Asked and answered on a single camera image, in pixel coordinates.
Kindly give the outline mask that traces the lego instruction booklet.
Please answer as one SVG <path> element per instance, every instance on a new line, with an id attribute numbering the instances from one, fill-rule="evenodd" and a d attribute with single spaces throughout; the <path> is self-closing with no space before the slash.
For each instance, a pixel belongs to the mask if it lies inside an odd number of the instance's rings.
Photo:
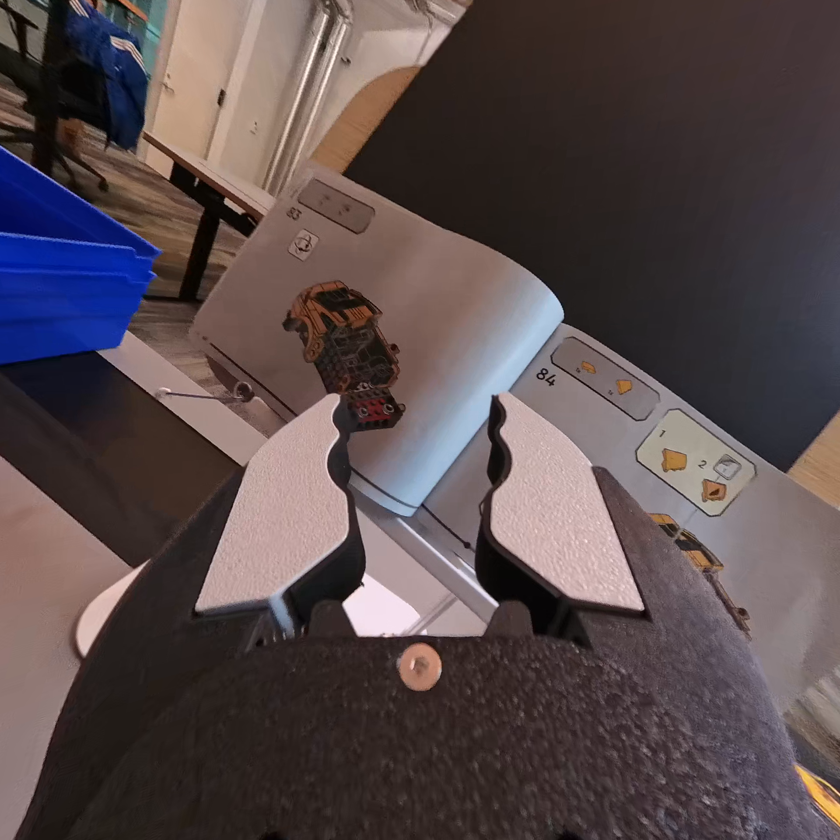
<path id="1" fill-rule="evenodd" d="M 472 549 L 487 417 L 511 391 L 721 568 L 783 711 L 838 733 L 838 510 L 584 332 L 531 272 L 315 168 L 279 199 L 190 331 L 221 382 L 284 421 L 360 405 L 362 491 Z M 470 564 L 474 568 L 475 559 Z"/>

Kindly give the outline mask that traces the wooden top desk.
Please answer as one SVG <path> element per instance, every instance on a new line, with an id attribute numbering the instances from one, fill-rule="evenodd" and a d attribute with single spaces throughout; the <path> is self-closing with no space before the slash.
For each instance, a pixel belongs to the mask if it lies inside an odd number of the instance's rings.
<path id="1" fill-rule="evenodd" d="M 148 301 L 196 303 L 220 224 L 251 236 L 275 198 L 257 186 L 215 169 L 204 158 L 164 142 L 150 131 L 143 139 L 172 162 L 169 183 L 202 209 L 176 296 L 147 294 Z"/>

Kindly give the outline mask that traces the blue plastic bin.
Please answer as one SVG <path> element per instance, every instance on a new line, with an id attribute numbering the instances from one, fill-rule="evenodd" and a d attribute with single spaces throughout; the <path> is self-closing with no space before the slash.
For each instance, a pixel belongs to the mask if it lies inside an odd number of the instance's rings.
<path id="1" fill-rule="evenodd" d="M 130 249 L 153 264 L 161 251 L 15 154 L 1 149 L 1 232 Z"/>
<path id="2" fill-rule="evenodd" d="M 160 250 L 2 233 L 1 363 L 120 345 Z"/>

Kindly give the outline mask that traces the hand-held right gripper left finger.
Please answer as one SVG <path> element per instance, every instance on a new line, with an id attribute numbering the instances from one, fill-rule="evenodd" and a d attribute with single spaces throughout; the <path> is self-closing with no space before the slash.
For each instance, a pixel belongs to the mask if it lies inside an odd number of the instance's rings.
<path id="1" fill-rule="evenodd" d="M 302 635 L 321 602 L 362 584 L 365 551 L 349 484 L 352 416 L 328 394 L 252 457 L 194 605 L 199 616 L 267 610 Z"/>

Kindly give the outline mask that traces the silver wall pipes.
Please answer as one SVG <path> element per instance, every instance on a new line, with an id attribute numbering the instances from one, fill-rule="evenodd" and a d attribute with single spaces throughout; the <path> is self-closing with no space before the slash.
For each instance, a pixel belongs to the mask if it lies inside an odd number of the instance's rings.
<path id="1" fill-rule="evenodd" d="M 296 86 L 263 185 L 272 196 L 284 191 L 298 168 L 354 22 L 351 1 L 317 1 L 312 8 Z"/>

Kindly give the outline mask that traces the white door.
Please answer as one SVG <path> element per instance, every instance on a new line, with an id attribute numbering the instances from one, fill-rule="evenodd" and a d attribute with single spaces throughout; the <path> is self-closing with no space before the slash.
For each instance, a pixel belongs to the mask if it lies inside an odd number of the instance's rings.
<path id="1" fill-rule="evenodd" d="M 156 171 L 172 164 L 153 139 L 220 165 L 265 10 L 265 1 L 168 2 L 141 144 Z"/>

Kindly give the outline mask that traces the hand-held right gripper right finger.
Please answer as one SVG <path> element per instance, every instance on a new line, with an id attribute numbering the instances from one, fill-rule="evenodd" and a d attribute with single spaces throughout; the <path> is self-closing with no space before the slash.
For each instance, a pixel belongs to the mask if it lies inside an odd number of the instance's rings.
<path id="1" fill-rule="evenodd" d="M 497 602 L 641 614 L 644 601 L 595 470 L 557 427 L 512 394 L 491 398 L 490 488 L 476 577 Z"/>

